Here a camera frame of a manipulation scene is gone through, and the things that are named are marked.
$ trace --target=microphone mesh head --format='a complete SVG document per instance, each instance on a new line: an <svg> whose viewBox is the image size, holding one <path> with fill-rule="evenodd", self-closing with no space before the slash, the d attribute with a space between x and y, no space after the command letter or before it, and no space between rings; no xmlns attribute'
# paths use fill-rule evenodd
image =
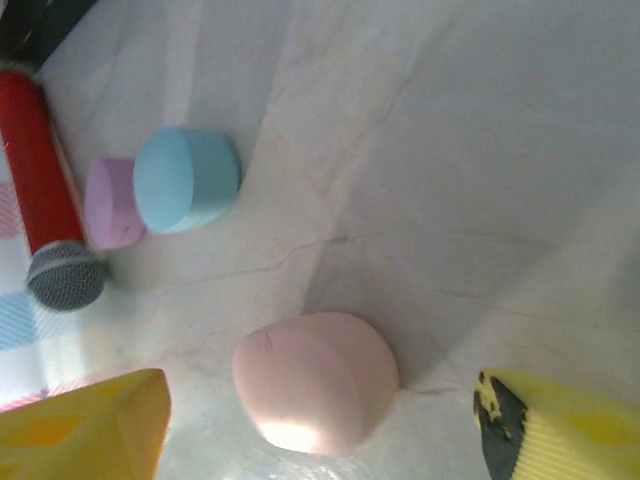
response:
<svg viewBox="0 0 640 480"><path fill-rule="evenodd" d="M54 242L33 256L27 286L45 307L71 311L102 294L106 273L100 261L78 242Z"/></svg>

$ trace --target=white tabletop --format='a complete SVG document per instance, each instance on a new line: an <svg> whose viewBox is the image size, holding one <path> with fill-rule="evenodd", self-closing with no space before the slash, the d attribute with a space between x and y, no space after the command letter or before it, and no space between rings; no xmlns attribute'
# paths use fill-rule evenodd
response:
<svg viewBox="0 0 640 480"><path fill-rule="evenodd" d="M158 478L484 479L482 366L640 398L640 3L102 0L43 71L79 182L164 125L231 135L235 207L111 255L51 383L167 372ZM234 345L345 311L403 390L346 459L270 447Z"/></svg>

